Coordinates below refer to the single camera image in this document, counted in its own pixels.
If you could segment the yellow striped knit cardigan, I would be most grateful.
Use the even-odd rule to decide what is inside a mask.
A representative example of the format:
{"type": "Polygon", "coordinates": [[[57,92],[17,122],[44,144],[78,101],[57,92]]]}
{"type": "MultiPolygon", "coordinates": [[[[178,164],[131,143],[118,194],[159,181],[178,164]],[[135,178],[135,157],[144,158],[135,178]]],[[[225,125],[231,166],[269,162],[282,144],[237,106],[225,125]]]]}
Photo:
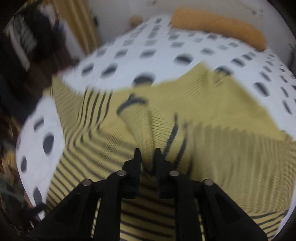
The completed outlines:
{"type": "Polygon", "coordinates": [[[160,148],[173,169],[217,183],[272,240],[290,206],[295,141],[232,76],[198,64],[178,80],[121,91],[50,91],[65,147],[46,203],[56,207],[83,179],[100,181],[140,149],[139,195],[122,202],[120,240],[175,240],[171,200],[152,176],[160,148]]]}

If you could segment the hanging dark clothes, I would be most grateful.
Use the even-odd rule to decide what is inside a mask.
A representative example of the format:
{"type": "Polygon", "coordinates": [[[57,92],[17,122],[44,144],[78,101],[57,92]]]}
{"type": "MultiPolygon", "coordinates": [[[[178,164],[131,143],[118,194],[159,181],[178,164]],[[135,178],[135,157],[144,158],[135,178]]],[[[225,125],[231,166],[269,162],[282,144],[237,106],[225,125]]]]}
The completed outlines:
{"type": "Polygon", "coordinates": [[[73,64],[54,7],[28,1],[1,27],[1,111],[26,118],[52,76],[73,64]]]}

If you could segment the white polka dot duvet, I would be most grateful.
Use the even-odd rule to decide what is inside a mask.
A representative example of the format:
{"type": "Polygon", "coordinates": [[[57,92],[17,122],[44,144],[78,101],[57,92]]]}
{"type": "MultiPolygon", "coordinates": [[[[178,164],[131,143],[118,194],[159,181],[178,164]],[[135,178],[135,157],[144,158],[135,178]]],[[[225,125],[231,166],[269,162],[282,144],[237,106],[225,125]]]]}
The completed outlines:
{"type": "MultiPolygon", "coordinates": [[[[87,88],[116,92],[178,80],[198,64],[232,76],[295,141],[295,77],[273,51],[258,52],[239,40],[213,33],[172,29],[168,16],[149,19],[53,80],[59,78],[78,93],[87,88]]],[[[27,118],[17,144],[18,172],[33,205],[47,204],[65,147],[50,91],[51,87],[27,118]]],[[[295,182],[290,206],[276,234],[294,207],[295,182]]]]}

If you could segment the round woven lamp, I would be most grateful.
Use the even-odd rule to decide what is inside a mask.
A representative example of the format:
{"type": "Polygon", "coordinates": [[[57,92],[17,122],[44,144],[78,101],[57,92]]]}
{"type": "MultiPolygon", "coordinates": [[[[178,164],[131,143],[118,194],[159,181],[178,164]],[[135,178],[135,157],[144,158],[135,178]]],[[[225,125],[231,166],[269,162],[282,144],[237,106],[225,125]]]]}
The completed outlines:
{"type": "Polygon", "coordinates": [[[133,15],[129,19],[129,25],[134,28],[143,23],[143,18],[140,15],[133,15]]]}

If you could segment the orange bolster pillow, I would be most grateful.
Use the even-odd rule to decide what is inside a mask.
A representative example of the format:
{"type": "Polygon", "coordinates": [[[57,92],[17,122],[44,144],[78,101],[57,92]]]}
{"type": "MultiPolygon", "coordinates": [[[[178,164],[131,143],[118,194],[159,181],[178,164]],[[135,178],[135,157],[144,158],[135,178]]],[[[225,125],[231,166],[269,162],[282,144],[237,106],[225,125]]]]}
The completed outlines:
{"type": "Polygon", "coordinates": [[[258,51],[267,48],[262,31],[247,22],[226,18],[200,9],[179,8],[171,16],[173,28],[217,33],[245,42],[258,51]]]}

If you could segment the gold curtain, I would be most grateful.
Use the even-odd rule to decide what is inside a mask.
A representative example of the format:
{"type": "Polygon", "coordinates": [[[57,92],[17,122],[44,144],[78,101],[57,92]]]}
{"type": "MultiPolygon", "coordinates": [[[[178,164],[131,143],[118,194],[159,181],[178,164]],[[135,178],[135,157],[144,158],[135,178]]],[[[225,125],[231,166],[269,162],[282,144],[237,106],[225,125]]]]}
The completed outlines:
{"type": "Polygon", "coordinates": [[[85,54],[90,54],[101,46],[102,41],[88,1],[56,0],[52,4],[57,15],[67,21],[85,54]]]}

